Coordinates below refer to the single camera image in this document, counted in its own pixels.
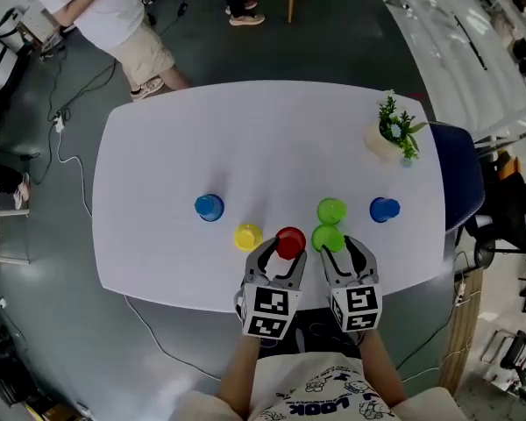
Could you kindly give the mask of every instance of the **khaki shorts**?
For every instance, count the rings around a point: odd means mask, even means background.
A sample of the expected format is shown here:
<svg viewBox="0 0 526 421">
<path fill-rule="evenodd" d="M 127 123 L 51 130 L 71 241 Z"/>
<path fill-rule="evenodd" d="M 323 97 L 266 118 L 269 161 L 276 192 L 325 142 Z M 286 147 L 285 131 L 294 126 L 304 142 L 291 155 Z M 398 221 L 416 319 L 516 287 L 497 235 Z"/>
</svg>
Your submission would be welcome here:
<svg viewBox="0 0 526 421">
<path fill-rule="evenodd" d="M 106 52 L 121 63 L 131 85 L 144 84 L 175 64 L 174 56 L 150 28 L 147 18 L 129 39 Z"/>
</svg>

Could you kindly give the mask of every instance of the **yellow cup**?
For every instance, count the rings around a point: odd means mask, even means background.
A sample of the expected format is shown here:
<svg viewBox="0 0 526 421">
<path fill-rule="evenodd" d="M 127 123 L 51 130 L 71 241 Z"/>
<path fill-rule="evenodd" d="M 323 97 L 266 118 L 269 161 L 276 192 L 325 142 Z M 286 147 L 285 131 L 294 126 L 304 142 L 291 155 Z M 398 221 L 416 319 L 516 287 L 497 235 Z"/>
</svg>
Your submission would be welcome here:
<svg viewBox="0 0 526 421">
<path fill-rule="evenodd" d="M 256 225 L 240 225 L 234 232 L 234 244 L 237 249 L 250 252 L 261 245 L 263 235 Z"/>
</svg>

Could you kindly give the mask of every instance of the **plant pot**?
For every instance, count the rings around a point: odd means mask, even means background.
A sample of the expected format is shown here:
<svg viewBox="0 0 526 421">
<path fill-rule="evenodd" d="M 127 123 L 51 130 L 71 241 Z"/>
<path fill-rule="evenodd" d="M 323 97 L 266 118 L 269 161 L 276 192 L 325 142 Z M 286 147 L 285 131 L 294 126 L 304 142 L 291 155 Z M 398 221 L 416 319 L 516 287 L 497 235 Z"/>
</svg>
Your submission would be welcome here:
<svg viewBox="0 0 526 421">
<path fill-rule="evenodd" d="M 365 144 L 385 161 L 398 161 L 402 158 L 402 150 L 380 134 L 380 122 L 376 120 L 365 130 Z"/>
</svg>

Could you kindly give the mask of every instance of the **shoe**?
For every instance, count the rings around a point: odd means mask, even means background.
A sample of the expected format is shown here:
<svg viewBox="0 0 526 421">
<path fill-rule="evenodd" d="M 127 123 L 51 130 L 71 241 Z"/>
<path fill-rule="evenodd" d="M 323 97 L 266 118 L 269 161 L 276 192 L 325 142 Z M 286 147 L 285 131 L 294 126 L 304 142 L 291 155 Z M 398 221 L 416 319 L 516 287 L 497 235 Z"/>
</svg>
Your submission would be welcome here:
<svg viewBox="0 0 526 421">
<path fill-rule="evenodd" d="M 164 85 L 164 82 L 161 80 L 161 78 L 153 78 L 150 81 L 145 82 L 140 86 L 140 90 L 137 93 L 131 92 L 131 98 L 133 102 L 137 102 L 138 100 L 142 100 L 146 96 L 149 96 L 156 90 L 160 90 L 160 88 Z"/>
<path fill-rule="evenodd" d="M 252 10 L 256 6 L 257 6 L 257 2 L 255 0 L 248 0 L 247 2 L 245 2 L 245 6 L 244 7 L 247 10 Z M 224 12 L 226 14 L 228 14 L 229 16 L 231 16 L 230 6 L 226 6 L 226 9 L 224 10 Z"/>
<path fill-rule="evenodd" d="M 19 188 L 17 188 L 16 191 L 14 192 L 14 207 L 16 208 L 16 211 L 19 211 L 21 209 L 22 202 L 23 202 L 23 199 L 21 197 L 21 192 L 19 191 Z"/>
<path fill-rule="evenodd" d="M 265 16 L 263 14 L 246 14 L 239 18 L 230 16 L 228 20 L 232 26 L 241 26 L 241 25 L 259 25 L 265 21 Z"/>
<path fill-rule="evenodd" d="M 24 201 L 29 201 L 29 195 L 31 193 L 29 187 L 29 174 L 24 173 L 24 180 L 18 185 L 19 193 Z"/>
<path fill-rule="evenodd" d="M 29 175 L 24 173 L 22 182 L 18 185 L 18 188 L 14 192 L 14 207 L 16 211 L 21 209 L 21 205 L 29 200 Z"/>
</svg>

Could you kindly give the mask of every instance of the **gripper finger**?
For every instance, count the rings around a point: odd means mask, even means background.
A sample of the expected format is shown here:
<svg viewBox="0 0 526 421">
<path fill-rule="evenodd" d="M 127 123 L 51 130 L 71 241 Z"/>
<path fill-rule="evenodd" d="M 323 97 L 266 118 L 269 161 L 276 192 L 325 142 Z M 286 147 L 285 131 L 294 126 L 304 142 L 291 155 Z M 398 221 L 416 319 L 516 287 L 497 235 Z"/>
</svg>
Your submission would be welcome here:
<svg viewBox="0 0 526 421">
<path fill-rule="evenodd" d="M 273 237 L 272 239 L 264 241 L 261 245 L 255 248 L 249 253 L 245 260 L 245 276 L 244 282 L 263 284 L 258 282 L 261 277 L 267 279 L 265 267 L 269 262 L 269 258 L 276 251 L 279 245 L 279 238 Z"/>
<path fill-rule="evenodd" d="M 292 265 L 290 265 L 288 273 L 283 276 L 276 275 L 271 281 L 271 285 L 286 290 L 298 290 L 300 288 L 302 275 L 304 274 L 307 257 L 308 254 L 304 250 L 301 250 L 301 252 L 296 255 Z"/>
<path fill-rule="evenodd" d="M 377 280 L 378 268 L 374 254 L 358 240 L 348 235 L 345 235 L 345 244 L 351 255 L 352 267 L 359 279 L 361 280 L 367 276 L 375 276 Z"/>
<path fill-rule="evenodd" d="M 326 245 L 322 246 L 320 254 L 322 255 L 325 279 L 327 279 L 330 287 L 345 287 L 349 282 L 354 281 L 355 278 L 351 272 L 344 273 L 339 269 L 338 264 L 333 258 L 333 253 Z"/>
</svg>

